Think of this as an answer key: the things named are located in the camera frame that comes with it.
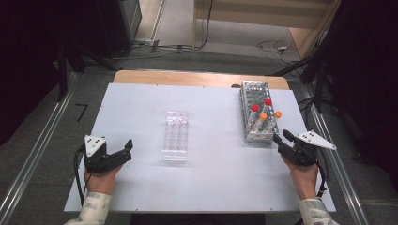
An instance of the red cap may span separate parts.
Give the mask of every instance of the red cap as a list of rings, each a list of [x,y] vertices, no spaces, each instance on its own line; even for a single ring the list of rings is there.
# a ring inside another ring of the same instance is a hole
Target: red cap
[[[271,105],[272,104],[272,101],[271,101],[271,99],[266,99],[265,101],[264,101],[264,104],[266,104],[266,105]]]
[[[258,105],[256,105],[256,104],[252,105],[252,111],[254,111],[254,112],[257,112],[259,108],[260,107],[258,107]]]

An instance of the transparent tube rack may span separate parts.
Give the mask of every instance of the transparent tube rack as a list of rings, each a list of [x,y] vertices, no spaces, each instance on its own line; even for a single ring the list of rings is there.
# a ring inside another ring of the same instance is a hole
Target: transparent tube rack
[[[255,122],[264,107],[265,99],[271,99],[268,84],[266,82],[243,81],[242,85],[240,86],[239,97],[242,110],[245,143],[270,143],[273,133],[275,132],[279,134],[278,125],[275,124],[275,127],[272,130],[265,130],[262,128],[266,127],[269,121],[275,121],[272,104],[268,106],[268,110],[266,111],[267,119],[263,122],[262,128],[252,130],[251,127],[253,124],[247,126],[249,124],[248,120],[252,111],[252,105],[257,104],[260,108],[260,110],[258,110],[255,114]]]
[[[166,134],[161,150],[163,161],[187,161],[188,112],[167,112]]]

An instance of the sleeve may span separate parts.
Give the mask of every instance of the sleeve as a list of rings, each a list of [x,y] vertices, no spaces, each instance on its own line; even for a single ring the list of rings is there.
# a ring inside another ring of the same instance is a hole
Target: sleeve
[[[320,198],[311,198],[299,202],[299,211],[305,225],[338,225],[331,218]]]
[[[112,196],[98,192],[88,192],[79,217],[65,225],[103,225],[111,207]]]

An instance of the white mounting bracket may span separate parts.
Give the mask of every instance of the white mounting bracket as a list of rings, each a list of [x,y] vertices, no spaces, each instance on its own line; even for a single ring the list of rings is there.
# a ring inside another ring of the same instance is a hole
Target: white mounting bracket
[[[326,141],[324,138],[319,136],[313,130],[307,131],[304,133],[300,133],[300,134],[298,134],[298,136],[296,136],[296,138],[304,141],[305,143],[309,143],[309,144],[312,144],[315,146],[324,147],[324,148],[328,148],[331,150],[337,149],[337,147],[334,144]]]
[[[100,147],[106,143],[105,137],[98,138],[90,135],[84,136],[85,152],[88,157],[91,157],[96,153]]]

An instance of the person's left hand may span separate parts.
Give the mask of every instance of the person's left hand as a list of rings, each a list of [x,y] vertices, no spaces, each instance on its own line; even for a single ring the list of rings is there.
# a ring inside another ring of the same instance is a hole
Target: person's left hand
[[[88,191],[111,195],[112,191],[114,190],[116,174],[117,172],[120,171],[122,166],[123,165],[120,165],[114,168],[113,170],[102,174],[97,174],[97,173],[91,174],[91,172],[85,171],[84,180],[86,183],[88,180],[87,183]]]

